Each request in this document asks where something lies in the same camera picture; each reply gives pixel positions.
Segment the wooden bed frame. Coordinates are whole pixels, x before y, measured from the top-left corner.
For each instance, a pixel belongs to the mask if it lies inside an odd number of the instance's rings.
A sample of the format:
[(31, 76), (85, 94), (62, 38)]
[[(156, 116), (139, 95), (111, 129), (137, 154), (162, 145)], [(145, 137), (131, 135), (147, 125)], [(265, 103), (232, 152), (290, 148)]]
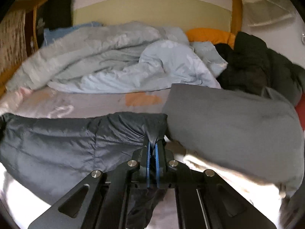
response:
[[(153, 27), (178, 27), (185, 34), (202, 27), (237, 34), (242, 23), (241, 0), (72, 0), (71, 11), (72, 26), (92, 21), (103, 26), (142, 22)], [(40, 49), (27, 53), (25, 60)], [(9, 91), (6, 84), (22, 63), (1, 73), (2, 94)]]

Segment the patterned beige curtain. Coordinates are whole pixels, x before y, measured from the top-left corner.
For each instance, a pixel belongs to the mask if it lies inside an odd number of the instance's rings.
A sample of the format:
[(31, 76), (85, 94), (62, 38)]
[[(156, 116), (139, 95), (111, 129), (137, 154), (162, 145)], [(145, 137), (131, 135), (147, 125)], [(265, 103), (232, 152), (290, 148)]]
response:
[(1, 21), (1, 73), (27, 58), (25, 10), (7, 12)]

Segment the orange pillow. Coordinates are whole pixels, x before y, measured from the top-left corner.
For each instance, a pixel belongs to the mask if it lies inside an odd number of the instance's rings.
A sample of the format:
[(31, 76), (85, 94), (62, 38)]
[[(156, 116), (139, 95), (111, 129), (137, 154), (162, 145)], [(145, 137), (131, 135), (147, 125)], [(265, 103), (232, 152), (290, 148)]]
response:
[(186, 32), (189, 42), (206, 42), (228, 44), (234, 49), (236, 36), (232, 33), (212, 28), (194, 28)]

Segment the dark grey puffer jacket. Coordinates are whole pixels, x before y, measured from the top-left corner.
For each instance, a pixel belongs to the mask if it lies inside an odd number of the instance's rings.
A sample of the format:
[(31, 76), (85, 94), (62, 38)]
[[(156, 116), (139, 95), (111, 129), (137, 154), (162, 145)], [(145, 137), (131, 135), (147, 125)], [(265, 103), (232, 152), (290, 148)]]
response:
[(94, 118), (1, 116), (1, 163), (21, 185), (53, 204), (90, 171), (114, 170), (145, 140), (164, 138), (165, 114)]

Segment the blue pillow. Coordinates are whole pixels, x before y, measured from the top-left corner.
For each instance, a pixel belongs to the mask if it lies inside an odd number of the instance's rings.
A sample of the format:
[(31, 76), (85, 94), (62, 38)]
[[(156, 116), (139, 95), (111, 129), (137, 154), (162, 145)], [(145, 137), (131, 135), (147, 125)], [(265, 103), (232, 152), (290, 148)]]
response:
[(49, 30), (48, 28), (44, 29), (43, 32), (43, 43), (42, 43), (42, 47), (46, 47), (48, 44), (53, 43), (55, 40), (58, 40), (62, 37), (64, 37), (65, 35), (72, 33), (73, 31), (76, 31), (80, 28), (83, 27), (100, 27), (103, 26), (101, 23), (99, 22), (89, 22), (89, 23), (84, 23), (84, 24), (78, 24), (78, 25), (74, 25), (72, 27), (66, 27), (66, 28), (57, 28), (55, 30)]

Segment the red garment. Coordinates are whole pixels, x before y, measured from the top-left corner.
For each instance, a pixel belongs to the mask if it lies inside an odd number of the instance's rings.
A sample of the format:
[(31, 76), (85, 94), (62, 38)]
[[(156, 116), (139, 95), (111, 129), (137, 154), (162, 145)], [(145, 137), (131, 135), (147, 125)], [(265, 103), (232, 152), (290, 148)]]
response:
[(305, 129), (305, 101), (304, 101), (304, 97), (299, 101), (295, 110), (298, 114), (302, 130), (304, 130)]

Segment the light blue duvet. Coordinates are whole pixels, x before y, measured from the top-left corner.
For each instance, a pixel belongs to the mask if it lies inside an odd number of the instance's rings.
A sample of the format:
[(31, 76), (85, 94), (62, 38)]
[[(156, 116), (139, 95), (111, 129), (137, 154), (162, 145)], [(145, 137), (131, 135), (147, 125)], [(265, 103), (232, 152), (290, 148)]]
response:
[(210, 41), (190, 42), (178, 27), (89, 24), (48, 37), (6, 89), (49, 86), (66, 93), (124, 94), (164, 90), (174, 83), (219, 88), (217, 77), (226, 68)]

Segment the white mosquito net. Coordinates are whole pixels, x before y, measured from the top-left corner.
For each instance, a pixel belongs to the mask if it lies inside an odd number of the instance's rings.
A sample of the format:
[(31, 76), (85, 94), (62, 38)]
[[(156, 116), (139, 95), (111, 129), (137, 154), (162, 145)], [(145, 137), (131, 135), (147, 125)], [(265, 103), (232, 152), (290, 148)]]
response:
[(290, 0), (242, 0), (242, 4), (250, 27), (268, 26), (296, 16)]

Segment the grey folded garment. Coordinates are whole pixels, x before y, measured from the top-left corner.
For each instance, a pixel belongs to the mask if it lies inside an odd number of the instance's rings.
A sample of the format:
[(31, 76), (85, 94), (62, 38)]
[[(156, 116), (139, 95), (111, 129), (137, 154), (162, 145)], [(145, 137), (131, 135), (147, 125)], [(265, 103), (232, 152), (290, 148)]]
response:
[(293, 105), (263, 96), (174, 84), (163, 107), (169, 136), (221, 167), (271, 183), (292, 196), (304, 177), (304, 137)]

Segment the black hanging garment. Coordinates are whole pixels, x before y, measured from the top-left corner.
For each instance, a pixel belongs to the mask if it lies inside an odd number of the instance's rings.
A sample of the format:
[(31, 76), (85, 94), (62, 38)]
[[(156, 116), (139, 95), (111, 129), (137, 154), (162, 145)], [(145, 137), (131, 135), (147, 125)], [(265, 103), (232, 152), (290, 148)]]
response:
[(53, 31), (72, 26), (71, 8), (72, 0), (47, 0), (37, 8), (35, 30), (38, 48), (44, 42), (44, 30)]

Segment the black fleece garment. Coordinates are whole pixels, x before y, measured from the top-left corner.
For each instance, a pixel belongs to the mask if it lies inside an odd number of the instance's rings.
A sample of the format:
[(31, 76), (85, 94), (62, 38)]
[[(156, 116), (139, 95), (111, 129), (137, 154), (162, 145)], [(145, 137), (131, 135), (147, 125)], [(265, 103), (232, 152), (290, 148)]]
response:
[(304, 68), (267, 47), (260, 38), (239, 32), (234, 47), (214, 45), (227, 61), (227, 68), (217, 77), (225, 90), (241, 90), (261, 95), (272, 88), (297, 106), (304, 94)]

